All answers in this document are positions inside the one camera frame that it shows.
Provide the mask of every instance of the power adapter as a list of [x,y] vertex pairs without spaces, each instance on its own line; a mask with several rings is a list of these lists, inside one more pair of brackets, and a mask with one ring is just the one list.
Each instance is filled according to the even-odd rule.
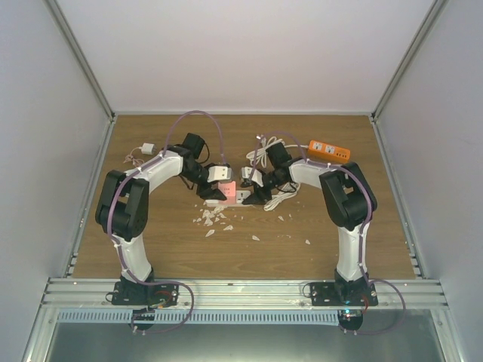
[[141,153],[143,155],[154,155],[156,153],[156,145],[154,143],[143,143]]

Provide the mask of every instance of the robotic arm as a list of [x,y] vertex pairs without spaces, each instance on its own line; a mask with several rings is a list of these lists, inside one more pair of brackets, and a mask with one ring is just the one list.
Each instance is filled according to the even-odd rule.
[[[266,150],[274,171],[264,173],[253,171],[251,167],[241,169],[242,186],[254,187],[244,204],[265,204],[271,200],[271,191],[285,183],[305,183],[321,189],[331,220],[339,232],[339,261],[335,269],[333,291],[338,303],[357,305],[362,294],[370,293],[365,278],[368,278],[365,265],[365,239],[369,223],[361,230],[368,215],[368,206],[361,190],[343,171],[310,164],[301,158],[292,158],[281,143]],[[376,210],[377,201],[364,175],[354,162],[344,164],[342,168],[352,173],[364,186],[371,200],[372,210]],[[359,262],[359,248],[362,248],[362,261]],[[312,303],[334,298],[312,298]]]
[[[143,231],[148,220],[149,194],[174,176],[183,176],[197,185],[196,194],[204,199],[226,200],[226,196],[214,186],[218,182],[230,181],[232,170],[229,165],[209,164],[203,166],[196,160],[200,156],[205,141],[192,133],[188,133],[180,145],[169,146],[165,155],[156,156],[146,162],[145,167],[134,176],[123,188],[121,197],[127,202],[117,201],[112,217],[112,233],[120,241],[121,253],[128,270],[141,281],[154,281],[154,271],[146,258],[143,243]],[[104,181],[95,219],[107,233],[109,209],[120,183],[134,170],[121,172],[110,171]],[[160,302],[157,293],[172,292],[175,286],[146,287],[122,270],[121,281],[116,283],[112,293],[114,305],[153,305]]]

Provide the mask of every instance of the black mounting plate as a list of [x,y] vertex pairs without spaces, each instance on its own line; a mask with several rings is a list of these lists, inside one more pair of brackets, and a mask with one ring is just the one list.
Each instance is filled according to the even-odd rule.
[[377,295],[372,296],[371,293],[376,291],[376,287],[372,284],[371,288],[364,288],[361,294],[357,298],[349,300],[347,303],[342,303],[340,297],[335,290],[335,282],[333,281],[316,281],[309,283],[310,286],[310,299],[312,305],[315,307],[327,307],[327,306],[341,306],[341,307],[364,307],[365,303],[362,298],[364,295],[369,302],[370,307],[374,307],[379,304]]

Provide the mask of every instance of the wooden tabletop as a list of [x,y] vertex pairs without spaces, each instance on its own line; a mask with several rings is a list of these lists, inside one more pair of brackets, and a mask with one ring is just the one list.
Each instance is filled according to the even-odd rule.
[[[100,182],[78,252],[77,278],[118,278],[120,265],[112,242],[94,221],[100,188],[108,171],[128,170],[125,156],[144,142],[162,148],[172,115],[121,116],[114,127]],[[223,115],[225,154],[235,172],[248,165],[255,136],[274,130],[295,135],[302,144],[321,140],[351,150],[351,161],[362,169],[379,207],[368,232],[367,264],[371,277],[414,278],[408,249],[377,141],[367,117]],[[201,115],[182,120],[170,143],[181,143],[186,133],[202,136],[211,160],[220,161],[217,129]],[[147,161],[149,156],[135,153]],[[337,227],[330,221],[320,190],[302,185],[300,193],[274,211],[258,207],[232,207],[212,226],[193,222],[202,216],[203,200],[188,190],[179,177],[168,180],[149,199],[149,221],[144,243],[159,278],[332,278],[338,259]],[[232,231],[223,228],[232,225]],[[205,237],[214,229],[212,236]]]

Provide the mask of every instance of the orange power strip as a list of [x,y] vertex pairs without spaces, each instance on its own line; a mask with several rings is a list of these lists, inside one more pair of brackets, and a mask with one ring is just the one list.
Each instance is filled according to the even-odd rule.
[[345,164],[350,158],[350,150],[342,147],[332,146],[320,141],[310,141],[309,151],[310,156],[322,158],[326,161],[338,162]]

